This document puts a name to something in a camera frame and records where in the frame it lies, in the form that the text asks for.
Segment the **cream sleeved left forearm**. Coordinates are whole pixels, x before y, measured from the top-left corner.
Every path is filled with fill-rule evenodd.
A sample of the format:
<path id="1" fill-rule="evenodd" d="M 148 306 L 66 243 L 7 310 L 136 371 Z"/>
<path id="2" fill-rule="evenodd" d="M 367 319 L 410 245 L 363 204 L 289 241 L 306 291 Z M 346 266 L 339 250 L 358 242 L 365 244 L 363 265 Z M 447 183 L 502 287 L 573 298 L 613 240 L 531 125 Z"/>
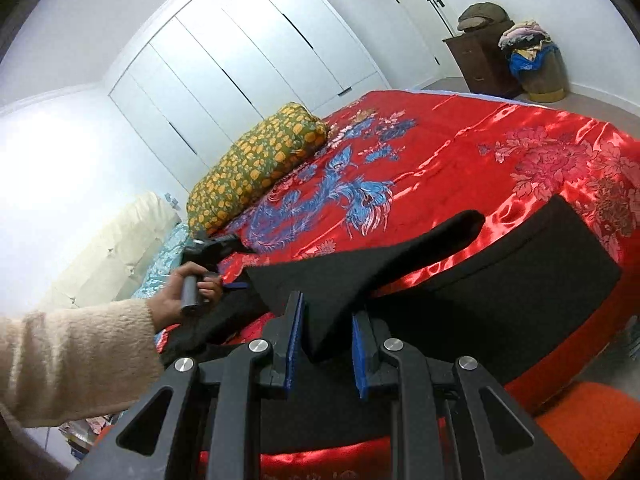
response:
<path id="1" fill-rule="evenodd" d="M 162 374 L 141 299 L 1 319 L 1 404 L 24 427 L 128 408 Z"/>

